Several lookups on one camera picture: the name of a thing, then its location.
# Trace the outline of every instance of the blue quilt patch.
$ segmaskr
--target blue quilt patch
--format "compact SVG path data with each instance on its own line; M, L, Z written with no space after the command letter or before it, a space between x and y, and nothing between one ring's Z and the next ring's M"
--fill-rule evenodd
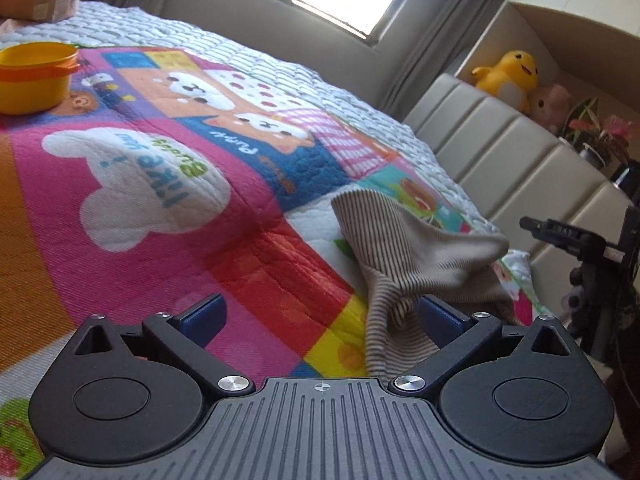
M160 68L143 52L113 52L102 56L114 68Z
M352 182L320 142L311 141L311 145L300 145L290 153L283 153L280 145L278 148L266 140L235 134L204 123L210 119L188 117L175 120L253 168L273 189L283 212L305 205Z
M289 373L289 377L298 377L301 379L315 379L316 377L322 377L322 374L313 368L305 360L298 363L298 366L293 368Z

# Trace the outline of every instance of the yellow cup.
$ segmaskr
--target yellow cup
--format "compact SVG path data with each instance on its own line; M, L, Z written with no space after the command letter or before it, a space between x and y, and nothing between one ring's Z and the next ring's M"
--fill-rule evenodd
M25 43L0 50L0 114L34 114L58 106L79 68L78 50L65 43Z

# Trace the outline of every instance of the colorful quilt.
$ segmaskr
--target colorful quilt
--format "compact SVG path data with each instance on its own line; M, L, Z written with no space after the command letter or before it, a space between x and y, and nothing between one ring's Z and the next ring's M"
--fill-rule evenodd
M258 385L364 376L366 286L332 197L377 189L470 231L394 150L232 67L163 48L80 62L60 106L0 118L0 478L41 459L28 399L89 314L135 324L221 292L207 350Z

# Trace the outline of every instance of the beige headboard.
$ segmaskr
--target beige headboard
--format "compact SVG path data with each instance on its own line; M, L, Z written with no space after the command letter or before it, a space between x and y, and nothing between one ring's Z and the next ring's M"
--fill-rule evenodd
M520 218L554 218L617 242L628 198L544 128L452 76L440 76L405 123L511 247L531 254L540 301L560 314L576 260L533 239Z

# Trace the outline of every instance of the silver screw head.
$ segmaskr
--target silver screw head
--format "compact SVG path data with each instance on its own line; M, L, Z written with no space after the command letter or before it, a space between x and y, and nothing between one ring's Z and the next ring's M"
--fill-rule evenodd
M218 381L218 386L226 392L239 392L249 386L249 379L240 375L228 375Z
M396 388L405 392L417 392L425 386L424 379L417 375L401 375L394 381Z

